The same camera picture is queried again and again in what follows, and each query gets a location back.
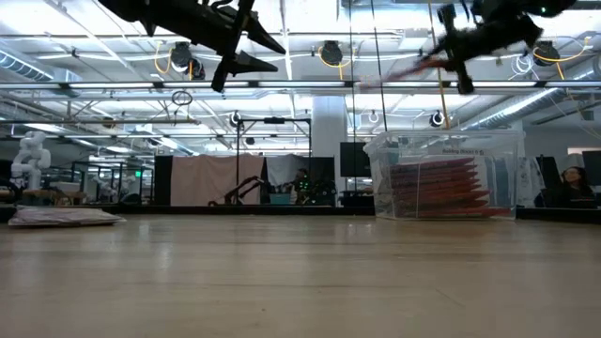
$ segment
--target white humanoid robot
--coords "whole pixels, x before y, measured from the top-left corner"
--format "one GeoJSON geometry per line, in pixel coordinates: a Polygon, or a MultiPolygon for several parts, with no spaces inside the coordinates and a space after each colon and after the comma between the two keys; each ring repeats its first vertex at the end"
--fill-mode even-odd
{"type": "Polygon", "coordinates": [[[42,131],[28,131],[19,143],[19,154],[10,166],[13,183],[24,188],[23,174],[28,175],[27,189],[39,189],[41,182],[41,170],[50,167],[50,151],[42,147],[46,134],[42,131]]]}
{"type": "Polygon", "coordinates": [[[93,176],[92,180],[98,183],[100,188],[100,196],[107,196],[109,198],[116,196],[116,190],[111,188],[111,184],[108,181],[103,181],[102,178],[98,176],[93,176]]]}

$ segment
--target transparent container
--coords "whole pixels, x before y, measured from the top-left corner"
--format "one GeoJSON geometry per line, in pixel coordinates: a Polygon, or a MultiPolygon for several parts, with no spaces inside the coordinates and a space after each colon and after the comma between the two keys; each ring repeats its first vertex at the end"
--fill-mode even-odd
{"type": "Polygon", "coordinates": [[[516,216],[521,131],[388,131],[368,143],[376,215],[395,219],[516,216]]]}

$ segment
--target label on bin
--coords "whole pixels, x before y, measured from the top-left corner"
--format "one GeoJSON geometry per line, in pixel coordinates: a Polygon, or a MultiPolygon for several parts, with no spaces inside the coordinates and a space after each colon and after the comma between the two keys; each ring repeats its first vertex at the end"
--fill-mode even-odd
{"type": "Polygon", "coordinates": [[[454,146],[430,146],[428,155],[467,155],[467,156],[487,156],[486,149],[481,148],[463,148],[454,146]]]}

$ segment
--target column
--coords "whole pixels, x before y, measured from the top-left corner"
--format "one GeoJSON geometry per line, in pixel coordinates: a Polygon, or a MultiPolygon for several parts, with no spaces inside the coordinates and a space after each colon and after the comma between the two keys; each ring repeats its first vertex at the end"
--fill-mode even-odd
{"type": "Polygon", "coordinates": [[[347,103],[344,96],[313,97],[313,157],[333,157],[336,190],[345,189],[340,177],[340,143],[347,141],[347,103]]]}

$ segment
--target wooden floor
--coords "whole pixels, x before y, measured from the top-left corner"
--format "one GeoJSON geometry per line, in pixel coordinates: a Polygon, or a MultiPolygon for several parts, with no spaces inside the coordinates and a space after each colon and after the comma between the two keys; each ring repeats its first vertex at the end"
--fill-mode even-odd
{"type": "Polygon", "coordinates": [[[599,226],[128,219],[0,226],[0,337],[601,336],[599,226]]]}

